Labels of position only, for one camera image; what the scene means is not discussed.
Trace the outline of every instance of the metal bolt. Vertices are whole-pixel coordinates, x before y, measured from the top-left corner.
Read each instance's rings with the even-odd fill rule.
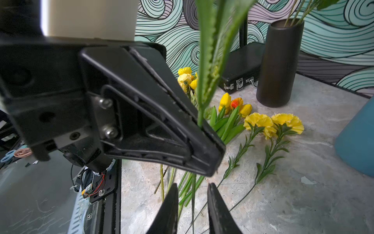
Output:
[[[116,127],[114,126],[109,126],[107,128],[105,128],[105,136],[108,138],[108,139],[114,139],[118,136],[118,130]]]
[[[70,134],[70,140],[77,140],[78,138],[80,137],[80,133],[79,132],[74,132],[74,133],[71,133]]]
[[[100,191],[99,191],[99,197],[103,196],[104,193],[105,193],[105,190],[100,190]]]
[[[106,110],[106,109],[108,109],[108,108],[110,108],[110,107],[113,106],[113,101],[112,101],[112,99],[101,98],[99,100],[99,106],[101,108],[103,108],[104,110]]]

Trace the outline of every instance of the gray countertop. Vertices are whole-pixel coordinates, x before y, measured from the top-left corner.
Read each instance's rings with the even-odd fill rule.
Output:
[[[223,94],[218,89],[212,105],[218,106]],[[276,175],[263,180],[231,212],[243,233],[374,233],[374,178],[345,164],[334,150],[335,138],[368,99],[301,75],[296,75],[291,100],[283,107],[261,105],[252,86],[232,95],[236,97],[252,104],[252,112],[293,113],[305,127],[303,134],[288,137],[292,141],[289,154],[277,153],[286,158],[277,161]],[[220,182],[229,156],[236,155],[246,133],[227,145],[218,173],[202,182],[196,193],[196,213],[206,202],[207,184]],[[269,142],[257,136],[253,143],[255,147],[241,158],[240,167],[218,189],[229,209],[252,187],[256,162],[264,161],[264,146]],[[176,182],[183,173],[177,171]],[[121,233],[148,230],[161,206],[160,192],[153,194],[158,182],[159,164],[122,161]],[[195,233],[208,228],[207,214],[205,208],[195,222]],[[188,205],[178,233],[185,233],[190,222]]]

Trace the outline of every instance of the wave pattern wall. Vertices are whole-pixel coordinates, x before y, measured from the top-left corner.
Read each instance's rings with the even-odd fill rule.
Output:
[[[300,0],[258,0],[248,13],[248,43],[266,40],[268,25],[289,14]],[[177,76],[199,63],[199,25],[194,0],[140,0],[135,39],[166,46]],[[239,47],[237,35],[232,50]],[[305,18],[298,73],[358,92],[374,94],[374,2],[340,0]]]

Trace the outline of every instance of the yellow tulip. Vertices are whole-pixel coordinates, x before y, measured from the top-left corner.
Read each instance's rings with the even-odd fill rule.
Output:
[[[191,81],[193,80],[193,77],[191,76],[191,74],[182,74],[178,77],[178,82],[179,83],[185,83],[185,84],[190,84]]]
[[[225,93],[221,98],[218,111],[221,111],[223,107],[226,107],[225,115],[227,115],[229,111],[231,110],[230,104],[231,104],[231,96],[228,93]]]
[[[190,84],[191,89],[195,90],[197,87],[197,79],[194,79]]]
[[[251,130],[249,124],[252,126],[257,125],[258,127],[265,127],[263,134],[266,140],[276,135],[277,130],[273,127],[274,123],[267,115],[261,115],[259,113],[250,114],[244,120],[244,127],[247,130]]]
[[[239,110],[239,114],[245,118],[247,117],[252,111],[252,105],[251,104],[247,104],[247,105],[244,105],[244,106],[241,106],[240,107],[240,110]]]
[[[183,92],[186,94],[187,93],[187,85],[183,82],[179,82],[179,85],[183,89]]]
[[[272,116],[272,120],[275,124],[286,124],[288,127],[292,128],[292,131],[297,132],[297,134],[301,134],[304,131],[303,122],[299,117],[294,116],[293,114],[276,114]]]
[[[231,101],[230,106],[231,106],[232,109],[235,109],[238,106],[239,107],[242,106],[243,103],[244,103],[243,99],[241,97],[238,97],[238,98]]]
[[[191,75],[192,73],[192,70],[190,67],[185,67],[185,68],[181,68],[178,70],[178,75],[182,75],[182,74],[190,74]]]

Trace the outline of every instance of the yellow carnation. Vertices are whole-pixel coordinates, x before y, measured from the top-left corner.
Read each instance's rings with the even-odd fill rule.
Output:
[[[258,127],[265,127],[263,134],[265,135],[266,139],[275,136],[277,132],[277,130],[273,127],[274,123],[272,119],[270,119],[270,117],[267,115],[261,115],[259,113],[250,114],[244,119],[244,127],[247,130],[251,130],[251,126],[249,124],[252,126],[257,125]]]
[[[178,82],[179,83],[185,83],[187,85],[191,84],[191,81],[193,80],[193,77],[191,74],[182,74],[178,77]]]
[[[299,117],[294,116],[293,114],[276,114],[272,116],[272,120],[275,124],[286,124],[288,127],[292,128],[292,131],[301,134],[304,131],[303,122],[299,119]]]
[[[195,90],[197,87],[197,79],[194,79],[190,84],[191,89]]]
[[[182,74],[190,74],[191,75],[192,73],[192,70],[190,67],[185,67],[185,68],[181,68],[178,70],[178,75],[182,75]]]

